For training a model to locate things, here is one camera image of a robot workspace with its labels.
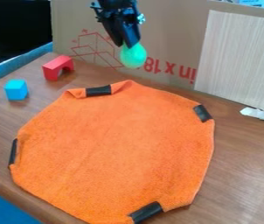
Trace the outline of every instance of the wooden table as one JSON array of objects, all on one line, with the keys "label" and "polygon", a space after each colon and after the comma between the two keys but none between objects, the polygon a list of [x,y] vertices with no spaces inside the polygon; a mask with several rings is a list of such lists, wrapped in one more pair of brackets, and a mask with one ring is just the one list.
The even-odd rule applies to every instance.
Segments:
[{"label": "wooden table", "polygon": [[[189,90],[167,87],[106,68],[75,61],[75,72],[56,82],[44,79],[41,66],[56,57],[49,53],[0,80],[0,195],[46,223],[83,223],[19,189],[7,164],[17,130],[68,88],[90,88],[132,79],[203,103],[216,121],[215,151],[193,204],[161,213],[145,223],[264,223],[264,121],[239,113],[244,107]],[[4,83],[25,78],[30,96],[9,102]]]}]

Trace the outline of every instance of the green ball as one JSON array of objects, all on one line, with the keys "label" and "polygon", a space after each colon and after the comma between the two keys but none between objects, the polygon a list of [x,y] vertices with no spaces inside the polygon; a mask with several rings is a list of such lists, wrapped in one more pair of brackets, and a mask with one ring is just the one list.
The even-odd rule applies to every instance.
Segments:
[{"label": "green ball", "polygon": [[147,51],[139,42],[131,48],[128,48],[126,43],[124,43],[121,49],[120,58],[124,66],[138,68],[145,63],[147,59]]}]

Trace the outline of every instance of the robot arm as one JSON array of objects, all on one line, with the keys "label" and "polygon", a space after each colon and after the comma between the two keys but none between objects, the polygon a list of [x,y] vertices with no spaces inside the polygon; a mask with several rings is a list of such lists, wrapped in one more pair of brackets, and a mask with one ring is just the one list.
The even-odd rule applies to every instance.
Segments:
[{"label": "robot arm", "polygon": [[132,48],[140,41],[139,25],[145,17],[137,9],[136,0],[98,0],[91,8],[117,46],[126,43]]}]

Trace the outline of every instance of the blue cloth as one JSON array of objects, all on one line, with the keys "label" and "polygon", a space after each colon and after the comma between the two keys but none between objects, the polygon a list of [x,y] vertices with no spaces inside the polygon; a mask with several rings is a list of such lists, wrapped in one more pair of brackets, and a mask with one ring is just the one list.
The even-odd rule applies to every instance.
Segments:
[{"label": "blue cloth", "polygon": [[39,224],[38,220],[0,197],[0,224]]},{"label": "blue cloth", "polygon": [[39,58],[40,56],[52,52],[52,43],[42,45],[39,48],[36,48],[30,52],[19,55],[15,58],[8,59],[0,63],[0,78],[4,77],[7,74],[12,73],[13,71],[23,67],[24,65],[32,62],[33,60]]}]

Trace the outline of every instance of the light wood board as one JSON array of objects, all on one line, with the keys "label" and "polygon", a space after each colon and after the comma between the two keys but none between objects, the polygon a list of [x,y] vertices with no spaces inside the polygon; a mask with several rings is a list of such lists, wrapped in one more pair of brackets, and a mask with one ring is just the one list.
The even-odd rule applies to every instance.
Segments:
[{"label": "light wood board", "polygon": [[264,17],[210,11],[195,89],[264,109]]}]

